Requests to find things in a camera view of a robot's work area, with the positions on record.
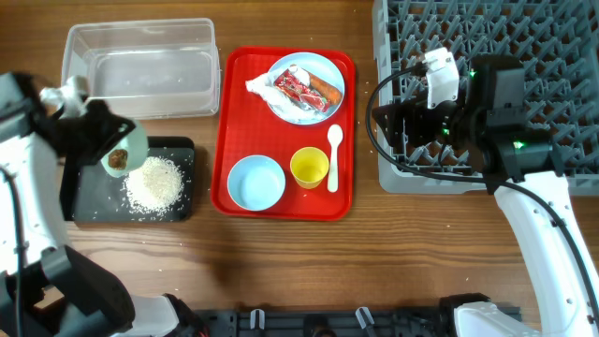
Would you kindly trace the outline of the white plastic spoon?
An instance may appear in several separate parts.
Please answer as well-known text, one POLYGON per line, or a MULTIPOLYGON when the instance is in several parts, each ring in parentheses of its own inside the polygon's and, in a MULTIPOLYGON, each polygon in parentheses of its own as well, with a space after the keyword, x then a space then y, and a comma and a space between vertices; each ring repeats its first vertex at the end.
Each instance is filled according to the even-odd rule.
POLYGON ((328 131, 330 145, 328 190, 335 193, 339 188, 338 148, 343 141, 343 130, 339 125, 332 125, 328 131))

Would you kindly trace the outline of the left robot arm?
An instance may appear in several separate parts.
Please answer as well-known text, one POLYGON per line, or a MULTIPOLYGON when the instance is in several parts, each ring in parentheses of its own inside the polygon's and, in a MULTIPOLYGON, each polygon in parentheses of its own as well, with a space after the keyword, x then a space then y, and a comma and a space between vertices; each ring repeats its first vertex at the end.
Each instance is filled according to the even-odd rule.
POLYGON ((147 157, 143 128, 91 98, 87 81, 38 89, 1 77, 1 329, 10 336, 172 336, 182 324, 169 294, 131 295, 76 251, 66 233, 59 160, 101 164, 119 177, 147 157))

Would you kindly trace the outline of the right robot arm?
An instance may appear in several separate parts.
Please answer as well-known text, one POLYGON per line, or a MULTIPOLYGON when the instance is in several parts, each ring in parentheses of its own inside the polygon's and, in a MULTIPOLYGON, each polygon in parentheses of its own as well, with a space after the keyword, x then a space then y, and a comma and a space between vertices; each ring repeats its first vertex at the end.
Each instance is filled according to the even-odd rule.
POLYGON ((544 336, 598 332, 598 273, 575 218, 569 183, 549 132, 530 128, 524 111, 522 63, 483 54, 460 86, 453 57, 426 56, 411 73, 427 79, 425 101, 376 106, 366 125, 387 138, 406 134, 414 144, 441 139, 469 153, 470 183, 486 187, 511 226, 529 273, 544 336))

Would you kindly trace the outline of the mint green bowl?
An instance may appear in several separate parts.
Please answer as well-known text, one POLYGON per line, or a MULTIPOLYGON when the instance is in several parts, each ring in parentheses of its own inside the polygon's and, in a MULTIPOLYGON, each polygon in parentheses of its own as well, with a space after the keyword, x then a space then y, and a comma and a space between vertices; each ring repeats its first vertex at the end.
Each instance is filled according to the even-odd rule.
POLYGON ((145 129, 139 121, 134 121, 134 129, 121 139, 107 154, 101 159, 101 164, 104 170, 112 177, 119 178, 125 176, 130 171, 139 169, 145 162, 148 151, 149 142, 145 129), (115 170, 108 165, 109 154, 117 149, 127 150, 128 158, 127 165, 124 170, 115 170))

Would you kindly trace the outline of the brown food scrap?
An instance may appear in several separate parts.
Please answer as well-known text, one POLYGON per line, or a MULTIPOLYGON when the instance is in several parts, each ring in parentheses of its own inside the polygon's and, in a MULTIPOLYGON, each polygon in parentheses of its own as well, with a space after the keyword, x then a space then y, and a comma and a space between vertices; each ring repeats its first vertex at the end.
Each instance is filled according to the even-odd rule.
POLYGON ((117 149, 112 151, 108 157, 108 165, 111 169, 124 170, 127 165, 127 150, 117 149))

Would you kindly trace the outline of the yellow plastic cup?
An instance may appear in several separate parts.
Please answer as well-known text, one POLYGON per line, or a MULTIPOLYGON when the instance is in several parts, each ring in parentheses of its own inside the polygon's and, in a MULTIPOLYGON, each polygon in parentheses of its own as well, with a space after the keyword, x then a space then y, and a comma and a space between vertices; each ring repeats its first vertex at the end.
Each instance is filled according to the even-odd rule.
POLYGON ((292 155, 290 171, 300 187, 314 189, 329 172, 329 158, 318 148, 304 147, 292 155))

